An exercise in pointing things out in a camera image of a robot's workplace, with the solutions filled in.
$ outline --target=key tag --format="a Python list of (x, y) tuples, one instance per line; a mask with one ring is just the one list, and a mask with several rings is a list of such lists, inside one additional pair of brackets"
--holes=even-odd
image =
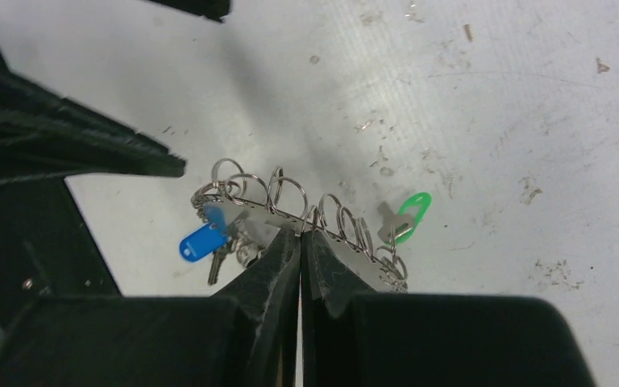
[(224, 213), (219, 208), (211, 208), (207, 214), (212, 220), (205, 226), (197, 229), (179, 243), (179, 253), (188, 262), (198, 262), (211, 252), (224, 246), (229, 240), (226, 234)]
[(405, 233), (403, 236), (395, 239), (395, 244), (404, 243), (409, 239), (410, 236), (416, 231), (418, 224), (423, 220), (423, 215), (426, 214), (426, 210), (430, 206), (433, 201), (433, 197), (430, 196), (430, 193), (420, 192), (413, 195), (411, 198), (405, 200), (404, 204), (400, 207), (400, 210), (397, 212), (398, 214), (408, 214), (409, 209), (418, 207), (418, 211), (414, 216), (414, 225), (413, 228)]

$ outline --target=metal key holder strip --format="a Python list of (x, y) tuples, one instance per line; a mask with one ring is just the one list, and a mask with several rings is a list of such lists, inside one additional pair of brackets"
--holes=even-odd
[[(221, 180), (218, 178), (218, 172), (222, 164), (226, 162), (233, 164), (239, 173)], [(248, 180), (262, 186), (266, 193), (266, 199), (263, 202), (255, 202), (244, 197)], [(302, 195), (304, 207), (300, 215), (290, 214), (277, 207), (285, 182), (295, 186)], [(338, 224), (337, 233), (328, 229), (324, 209), (324, 202), (327, 198), (331, 199), (337, 207), (335, 215)], [(216, 207), (224, 213), (224, 218), (228, 223), (237, 218), (249, 218), (274, 227), (293, 229), (298, 235), (304, 231), (320, 230), (328, 237), (326, 240), (334, 254), (374, 289), (395, 293), (407, 291), (407, 268), (402, 258), (397, 255), (394, 240), (374, 249), (371, 233), (363, 218), (355, 218), (332, 193), (323, 194), (316, 206), (310, 205), (302, 185), (284, 176), (282, 167), (274, 168), (267, 183), (256, 175), (245, 173), (235, 160), (220, 159), (212, 168), (212, 181), (193, 194), (191, 204), (197, 210), (197, 216), (204, 223), (212, 221), (206, 214), (209, 212), (208, 209)], [(347, 238), (346, 222), (349, 222), (355, 230), (355, 241)]]

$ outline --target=dirt mark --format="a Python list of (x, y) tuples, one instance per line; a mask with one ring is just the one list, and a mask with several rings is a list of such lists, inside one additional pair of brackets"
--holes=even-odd
[(596, 73), (607, 73), (611, 68), (606, 64), (601, 63), (601, 59), (596, 58)]
[(455, 175), (452, 173), (440, 173), (440, 179), (447, 190), (447, 196), (449, 196), (450, 199), (453, 199), (454, 195), (452, 194), (452, 185), (455, 182)]
[[(526, 112), (522, 114), (519, 119), (512, 121), (506, 127), (506, 129), (502, 131), (501, 135), (497, 138), (497, 142), (495, 143), (495, 151), (490, 153), (490, 156), (493, 159), (495, 157), (500, 158), (504, 150), (512, 143), (514, 132), (520, 131), (521, 129), (526, 127), (526, 123), (530, 123), (537, 119), (537, 117), (539, 117), (540, 115), (543, 115), (542, 112), (545, 111), (545, 103), (546, 98), (537, 105), (532, 106), (530, 109), (526, 110)], [(512, 110), (516, 109), (517, 107), (516, 105), (509, 103), (505, 105), (505, 108)]]
[(466, 33), (466, 39), (468, 40), (468, 42), (473, 43), (473, 34), (471, 33), (471, 25), (464, 24), (463, 31)]
[(390, 169), (388, 167), (383, 167), (383, 168), (380, 169), (380, 175), (381, 176), (391, 177), (394, 174), (395, 174), (395, 171), (393, 171), (392, 169)]
[(542, 190), (535, 186), (536, 181), (532, 177), (523, 177), (520, 181), (523, 183), (523, 194), (521, 195), (521, 203), (529, 206), (533, 203), (533, 199), (539, 194), (542, 194)]
[(468, 250), (469, 248), (472, 248), (474, 244), (476, 244), (475, 240), (471, 242), (471, 244), (469, 244), (468, 246), (464, 246), (463, 248), (451, 248), (450, 251), (457, 252), (459, 250)]
[[(489, 229), (488, 235), (495, 235), (497, 233), (497, 224), (499, 223), (500, 215), (506, 210), (506, 207), (510, 202), (506, 202), (500, 207), (496, 202), (492, 204), (492, 208), (487, 208), (480, 216), (480, 225), (483, 228)], [(472, 218), (471, 223), (476, 224), (477, 219)]]
[(371, 26), (374, 23), (383, 21), (383, 12), (366, 12), (359, 16), (359, 20), (362, 21), (362, 25), (365, 27)]
[(172, 273), (172, 278), (182, 278), (183, 276), (185, 276), (188, 273), (191, 273), (195, 268), (187, 268), (186, 270), (177, 270), (174, 273)]
[(446, 159), (447, 156), (440, 156), (440, 154), (438, 153), (438, 151), (436, 151), (435, 149), (426, 149), (424, 151), (421, 151), (421, 159), (422, 160), (429, 160), (429, 159), (436, 159), (436, 160), (441, 160), (441, 159)]
[(540, 260), (535, 261), (533, 272), (528, 275), (528, 279), (538, 283), (538, 287), (546, 289), (548, 286), (565, 289), (580, 289), (584, 281), (573, 282), (570, 279), (571, 268), (566, 260), (558, 260), (556, 263), (544, 263)]
[(347, 181), (340, 181), (338, 183), (338, 187), (340, 187), (340, 191), (343, 193), (343, 197), (347, 200), (348, 203), (355, 204), (357, 198), (357, 191), (352, 186), (352, 184)]
[(382, 161), (388, 161), (388, 157), (386, 157), (385, 153), (383, 152), (383, 145), (380, 145), (378, 147), (378, 157), (380, 157)]
[(549, 132), (555, 127), (560, 127), (562, 124), (567, 123), (570, 118), (567, 115), (558, 115), (552, 113), (545, 113), (542, 116), (542, 123), (540, 128), (542, 129), (542, 135), (549, 135)]
[(471, 61), (467, 58), (464, 50), (453, 47), (454, 40), (448, 40), (439, 44), (439, 54), (435, 58), (436, 65), (441, 69), (469, 70)]

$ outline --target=white floor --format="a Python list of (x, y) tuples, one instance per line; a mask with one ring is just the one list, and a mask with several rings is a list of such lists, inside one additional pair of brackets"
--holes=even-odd
[(619, 1), (259, 0), (216, 25), (140, 0), (0, 0), (0, 47), (188, 159), (177, 180), (68, 180), (125, 294), (217, 289), (177, 245), (220, 157), (284, 165), (372, 228), (380, 201), (425, 190), (411, 291), (544, 298), (619, 386)]

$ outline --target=metal key ring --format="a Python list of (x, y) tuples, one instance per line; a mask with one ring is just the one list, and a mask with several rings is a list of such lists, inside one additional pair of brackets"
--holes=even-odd
[(395, 242), (395, 225), (393, 224), (390, 226), (390, 252), (393, 254), (393, 259), (397, 256), (397, 243)]
[(267, 202), (268, 202), (269, 209), (270, 209), (269, 212), (271, 212), (272, 214), (278, 214), (280, 216), (283, 216), (284, 218), (288, 218), (287, 216), (283, 214), (283, 211), (280, 212), (279, 209), (276, 208), (275, 201), (271, 200), (272, 187), (274, 186), (274, 183), (279, 183), (279, 187), (281, 187), (281, 183), (283, 181), (287, 181), (288, 183), (295, 185), (295, 188), (297, 188), (297, 190), (300, 191), (300, 195), (302, 195), (302, 201), (305, 203), (305, 206), (302, 208), (302, 213), (300, 213), (300, 216), (298, 216), (298, 218), (304, 218), (305, 215), (307, 214), (310, 201), (307, 199), (307, 193), (305, 192), (305, 189), (302, 188), (302, 185), (300, 185), (300, 183), (298, 183), (294, 179), (291, 179), (290, 177), (283, 177), (283, 176), (275, 177), (269, 182), (269, 186), (267, 187), (267, 199), (268, 199)]
[[(210, 184), (217, 190), (218, 194), (224, 191), (225, 186), (227, 187), (226, 191), (228, 192), (228, 194), (235, 198), (239, 198), (239, 195), (242, 193), (241, 185), (235, 181), (216, 180), (211, 182)], [(232, 194), (231, 191), (233, 191), (233, 187), (236, 187), (236, 192)]]
[(196, 189), (196, 192), (193, 193), (193, 195), (191, 196), (191, 205), (193, 207), (196, 207), (200, 204), (200, 200), (203, 197), (203, 195), (214, 188), (214, 185), (212, 184), (212, 182), (207, 183), (205, 185), (203, 185), (201, 188)]
[[(407, 281), (407, 278), (409, 278), (409, 272), (407, 271), (407, 266), (405, 265), (405, 262), (402, 260), (402, 258), (400, 258), (400, 256), (393, 253), (393, 249), (391, 246), (380, 246), (379, 248), (376, 249), (376, 252), (378, 252), (379, 250), (384, 250), (391, 254), (390, 260), (385, 256), (382, 259), (378, 258), (377, 256), (374, 256), (374, 259), (377, 260), (383, 266), (383, 268), (385, 268), (385, 270), (383, 270), (382, 268), (381, 271), (386, 273), (386, 275), (388, 275), (388, 278), (392, 282), (392, 283), (391, 282), (386, 282), (386, 283), (388, 283), (389, 285), (398, 285), (395, 282), (400, 283), (400, 285), (401, 283), (405, 283)], [(402, 271), (400, 271), (400, 269), (397, 268), (398, 262), (400, 263), (400, 266), (402, 267)]]
[[(236, 160), (229, 159), (229, 158), (219, 159), (217, 160), (216, 163), (214, 163), (214, 165), (212, 166), (212, 171), (210, 172), (210, 178), (212, 178), (212, 182), (218, 180), (219, 168), (222, 166), (222, 164), (224, 164), (227, 161), (232, 163), (239, 170), (239, 173), (245, 173), (241, 165)], [(245, 195), (246, 191), (247, 191), (247, 181), (243, 180), (243, 192), (241, 192), (240, 195), (236, 194), (234, 196), (242, 197), (243, 195)]]
[(338, 198), (335, 197), (335, 195), (333, 195), (332, 193), (325, 193), (322, 195), (322, 198), (319, 199), (319, 223), (322, 225), (322, 228), (324, 229), (324, 231), (329, 231), (328, 223), (326, 222), (326, 212), (324, 212), (324, 200), (326, 200), (326, 198), (333, 199), (337, 207), (337, 211), (335, 213), (335, 222), (337, 224), (340, 224), (339, 214), (340, 214), (340, 209), (343, 207), (343, 204), (341, 204)]
[(356, 250), (351, 246), (352, 243), (348, 243), (347, 235), (345, 234), (345, 215), (346, 214), (347, 214), (347, 218), (350, 220), (350, 223), (352, 223), (352, 229), (355, 230), (355, 236), (357, 236), (357, 220), (355, 219), (355, 216), (352, 215), (352, 212), (348, 210), (346, 207), (340, 207), (340, 209), (338, 210), (338, 233), (340, 234), (341, 238), (345, 239), (344, 240), (345, 244), (350, 249), (352, 249), (352, 251), (359, 252), (359, 250)]
[(378, 276), (380, 280), (388, 285), (394, 286), (399, 275), (396, 269), (393, 268), (393, 265), (390, 264), (388, 258), (383, 257), (381, 259), (375, 256), (374, 261), (380, 264), (379, 270), (383, 273)]
[[(196, 204), (194, 203), (195, 200), (197, 200), (197, 198), (199, 196), (203, 196), (205, 194), (208, 193), (208, 191), (211, 191), (212, 189), (217, 189), (219, 190), (219, 183), (220, 181), (211, 181), (205, 185), (203, 185), (201, 188), (199, 188), (198, 190), (196, 190), (195, 193), (193, 193), (193, 196), (191, 197), (191, 204)], [(235, 181), (229, 181), (229, 186), (230, 187), (236, 187), (237, 191), (233, 196), (238, 196), (238, 194), (241, 191), (241, 185)]]
[[(225, 186), (229, 185), (229, 184), (231, 184), (233, 182), (232, 180), (240, 178), (240, 177), (242, 177), (244, 179), (243, 180), (243, 186), (246, 185), (246, 180), (245, 179), (251, 178), (252, 180), (257, 181), (258, 183), (260, 183), (262, 185), (262, 187), (264, 188), (264, 192), (267, 192), (267, 185), (264, 184), (264, 180), (260, 179), (259, 177), (257, 177), (256, 175), (253, 175), (251, 173), (236, 173), (235, 175), (231, 175), (231, 176), (229, 176), (229, 178), (227, 178), (224, 181), (224, 185)], [(234, 204), (236, 204), (238, 206), (245, 206), (247, 204), (246, 202), (243, 202), (243, 201), (239, 200), (238, 198), (235, 198), (235, 197), (231, 196), (231, 194), (229, 192), (227, 192), (226, 189), (223, 189), (222, 191), (223, 192), (221, 192), (221, 194), (224, 195), (224, 197), (227, 198), (232, 203), (234, 203)]]
[[(406, 266), (402, 263), (402, 259), (398, 259), (401, 263), (402, 268), (406, 271)], [(379, 275), (379, 278), (384, 283), (392, 286), (393, 288), (404, 288), (407, 286), (407, 278), (400, 274), (399, 270), (396, 268), (394, 270), (388, 269), (387, 272), (384, 272), (385, 276)]]
[(319, 220), (319, 209), (313, 204), (309, 206), (307, 210), (307, 214), (302, 218), (302, 226), (300, 227), (300, 235), (305, 232), (305, 225), (307, 224), (307, 219), (310, 218), (310, 214), (312, 214), (312, 231), (317, 229), (317, 221)]
[(364, 255), (371, 261), (373, 261), (373, 239), (372, 234), (369, 232), (369, 227), (364, 218), (357, 219), (357, 244), (364, 250)]
[[(274, 168), (274, 172), (272, 172), (272, 177), (269, 179), (269, 187), (270, 188), (272, 186), (272, 181), (274, 181), (274, 179), (276, 179), (277, 177), (283, 177), (284, 176), (284, 169), (283, 167), (276, 167)], [(274, 194), (274, 198), (272, 199), (272, 203), (274, 203), (274, 206), (276, 206), (277, 204), (279, 204), (279, 200), (281, 199), (281, 188), (282, 185), (284, 184), (283, 181), (279, 181), (279, 185), (276, 186), (276, 193)]]

